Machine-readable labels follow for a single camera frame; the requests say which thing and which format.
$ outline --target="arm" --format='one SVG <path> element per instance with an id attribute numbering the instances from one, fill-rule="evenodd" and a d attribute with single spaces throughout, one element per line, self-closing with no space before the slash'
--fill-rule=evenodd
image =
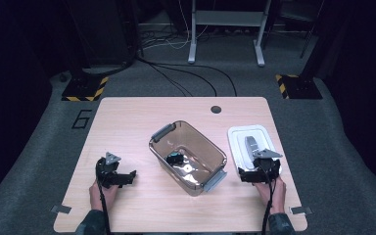
<path id="1" fill-rule="evenodd" d="M 108 211 L 113 207 L 118 187 L 102 188 L 106 199 Z M 102 201 L 100 200 L 100 191 L 95 181 L 89 188 L 91 211 L 83 219 L 75 230 L 76 235 L 102 235 L 105 232 L 105 218 L 103 215 Z"/>
<path id="2" fill-rule="evenodd" d="M 275 188 L 272 197 L 272 207 L 268 218 L 270 234 L 296 234 L 288 215 L 285 214 L 286 184 L 280 176 L 276 178 L 275 184 L 271 184 L 273 187 L 275 186 Z M 262 201 L 267 205 L 267 202 L 270 199 L 270 189 L 268 184 L 254 183 L 254 185 L 258 189 Z"/>

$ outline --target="printed number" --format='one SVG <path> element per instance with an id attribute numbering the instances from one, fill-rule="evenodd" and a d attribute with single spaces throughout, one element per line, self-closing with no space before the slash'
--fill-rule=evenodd
<path id="1" fill-rule="evenodd" d="M 71 129 L 84 129 L 87 125 L 87 122 L 90 120 L 90 117 L 82 117 L 81 114 L 91 111 L 92 110 L 80 110 Z"/>

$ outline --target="metal stand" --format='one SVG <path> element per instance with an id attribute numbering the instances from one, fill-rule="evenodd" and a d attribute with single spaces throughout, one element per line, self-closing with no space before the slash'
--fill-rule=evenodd
<path id="1" fill-rule="evenodd" d="M 197 51 L 197 24 L 207 25 L 233 25 L 233 26 L 257 26 L 259 27 L 258 38 L 254 40 L 254 47 L 258 65 L 264 67 L 264 58 L 261 52 L 261 39 L 267 21 L 268 10 L 271 0 L 267 0 L 264 12 L 227 12 L 227 11 L 197 11 L 196 0 L 192 1 L 192 33 L 191 47 L 189 51 L 188 63 L 195 63 Z"/>

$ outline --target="cable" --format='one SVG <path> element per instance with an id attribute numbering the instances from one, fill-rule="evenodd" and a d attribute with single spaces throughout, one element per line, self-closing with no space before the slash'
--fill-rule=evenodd
<path id="1" fill-rule="evenodd" d="M 99 187 L 99 192 L 100 192 L 100 200 L 102 201 L 102 207 L 103 207 L 103 216 L 105 218 L 105 228 L 106 228 L 106 234 L 111 235 L 112 232 L 110 230 L 110 223 L 109 223 L 109 215 L 108 215 L 108 208 L 106 206 L 106 199 L 105 195 L 103 194 L 103 189 L 102 189 L 102 184 L 100 183 L 99 177 L 97 175 L 97 169 L 96 169 L 96 181 L 97 181 L 97 186 Z"/>
<path id="2" fill-rule="evenodd" d="M 154 43 L 157 42 L 157 41 L 166 41 L 166 40 L 170 41 L 170 40 L 173 40 L 175 38 L 178 38 L 178 34 L 173 32 L 173 30 L 172 30 L 172 22 L 171 22 L 170 19 L 169 19 L 170 32 L 165 31 L 166 28 L 167 28 L 167 26 L 163 30 L 145 30 L 145 31 L 142 31 L 141 33 L 144 34 L 144 35 L 142 35 L 142 39 L 144 40 L 142 47 L 145 47 L 144 49 L 146 49 L 146 48 L 148 48 L 152 45 L 155 45 Z M 156 33 L 167 33 L 167 35 L 156 36 Z"/>
<path id="3" fill-rule="evenodd" d="M 181 0 L 178 0 L 178 3 L 179 3 L 179 10 L 181 11 L 181 14 L 182 14 L 182 19 L 185 22 L 185 28 L 187 29 L 187 39 L 186 39 L 185 43 L 180 47 L 174 47 L 174 46 L 172 46 L 172 44 L 169 44 L 174 49 L 181 49 L 182 47 L 184 47 L 189 42 L 189 28 L 188 28 L 188 23 L 185 20 L 184 12 L 182 11 Z"/>
<path id="4" fill-rule="evenodd" d="M 144 60 L 144 59 L 142 59 L 142 58 L 139 58 L 139 57 L 136 57 L 136 60 L 138 60 L 138 61 L 140 61 L 140 62 L 142 62 L 142 63 L 145 63 L 145 64 L 148 64 L 148 65 L 150 65 L 151 67 L 154 67 L 154 66 L 156 66 L 156 67 L 160 67 L 160 68 L 163 68 L 163 69 L 167 69 L 167 70 L 171 70 L 171 71 L 181 71 L 181 72 L 185 72 L 185 73 L 189 73 L 189 74 L 192 74 L 192 75 L 194 75 L 194 76 L 197 76 L 199 79 L 201 79 L 201 80 L 203 80 L 204 82 L 206 82 L 210 87 L 211 87 L 211 89 L 212 89 L 212 91 L 213 91 L 213 93 L 214 93 L 214 96 L 216 97 L 217 95 L 216 95 L 216 90 L 215 90 L 215 88 L 213 87 L 213 85 L 209 82 L 209 81 L 207 81 L 205 78 L 203 78 L 202 76 L 200 76 L 200 75 L 198 75 L 198 74 L 195 74 L 195 73 L 193 73 L 193 72 L 190 72 L 190 71 L 187 71 L 187 70 L 177 70 L 177 69 L 173 69 L 173 68 L 168 68 L 168 67 L 165 67 L 165 66 L 162 66 L 162 65 L 160 65 L 160 64 L 157 64 L 157 63 L 153 63 L 153 62 L 148 62 L 148 61 L 146 61 L 146 60 Z"/>
<path id="5" fill-rule="evenodd" d="M 262 223 L 262 226 L 261 226 L 261 235 L 265 235 L 265 228 L 266 228 L 266 225 L 267 225 L 267 221 L 268 221 L 268 216 L 270 214 L 270 209 L 271 209 L 271 206 L 272 206 L 272 203 L 273 203 L 273 193 L 274 193 L 274 190 L 276 189 L 276 180 L 274 180 L 274 187 L 271 186 L 271 182 L 270 182 L 270 178 L 268 177 L 268 174 L 267 174 L 267 171 L 262 167 L 261 164 L 258 163 L 258 167 L 260 167 L 263 172 L 264 172 L 264 176 L 266 178 L 265 180 L 265 183 L 268 184 L 268 188 L 269 188 L 269 191 L 270 191 L 270 198 L 267 202 L 267 206 L 266 206 L 266 209 L 264 211 L 264 218 L 263 218 L 263 223 Z"/>
<path id="6" fill-rule="evenodd" d="M 117 69 L 114 69 L 114 70 L 108 70 L 108 71 L 97 72 L 97 73 L 92 73 L 92 72 L 86 72 L 86 71 L 84 71 L 84 73 L 87 74 L 87 75 L 89 75 L 90 77 L 91 76 L 109 76 L 109 75 L 113 75 L 115 73 L 118 73 L 120 71 L 124 71 L 127 68 L 129 68 L 130 66 L 131 66 L 131 63 L 122 63 L 122 65 L 120 65 L 120 68 L 117 68 Z"/>
<path id="7" fill-rule="evenodd" d="M 148 61 L 146 61 L 146 60 L 143 60 L 142 62 L 144 62 L 144 63 L 152 63 L 152 64 L 155 64 L 155 65 L 157 65 L 157 66 L 198 67 L 198 68 L 206 68 L 206 69 L 210 69 L 210 70 L 218 71 L 218 72 L 224 74 L 224 75 L 228 78 L 228 80 L 230 81 L 230 83 L 231 83 L 231 85 L 232 85 L 232 87 L 233 87 L 233 90 L 234 90 L 234 96 L 237 96 L 237 89 L 236 89 L 236 87 L 235 87 L 235 85 L 234 85 L 233 80 L 231 79 L 231 77 L 230 77 L 227 73 L 225 73 L 225 72 L 222 71 L 222 70 L 219 70 L 219 69 L 216 69 L 216 68 L 213 68 L 213 67 L 209 67 L 209 66 L 178 65 L 178 64 L 167 64 L 167 63 L 153 63 L 153 62 L 148 62 Z"/>
<path id="8" fill-rule="evenodd" d="M 160 70 L 158 70 L 157 68 L 155 68 L 153 65 L 150 65 L 148 64 L 150 67 L 152 67 L 154 70 L 156 70 L 157 72 L 159 72 L 160 74 L 162 74 L 172 85 L 174 85 L 176 88 L 178 88 L 178 90 L 180 90 L 182 92 L 182 94 L 186 97 L 185 93 L 181 90 L 184 89 L 188 94 L 190 94 L 191 96 L 193 96 L 187 89 L 185 89 L 181 84 L 179 84 L 178 82 L 172 80 L 171 78 L 169 78 L 167 75 L 165 75 L 163 72 L 161 72 Z"/>
<path id="9" fill-rule="evenodd" d="M 216 2 L 216 0 L 214 0 L 213 3 L 212 3 L 212 10 L 215 10 L 215 2 Z M 201 35 L 203 35 L 203 33 L 207 30 L 208 27 L 209 26 L 206 25 L 206 27 L 203 29 L 203 31 L 197 36 L 197 40 L 198 40 L 198 38 L 200 38 Z"/>

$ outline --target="sleeve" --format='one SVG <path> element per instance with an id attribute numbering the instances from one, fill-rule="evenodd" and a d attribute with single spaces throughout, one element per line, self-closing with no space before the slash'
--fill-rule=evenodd
<path id="1" fill-rule="evenodd" d="M 295 229 L 285 213 L 274 213 L 268 218 L 270 234 L 273 235 L 294 235 Z"/>
<path id="2" fill-rule="evenodd" d="M 76 235 L 103 235 L 105 218 L 102 211 L 91 210 L 75 229 Z"/>

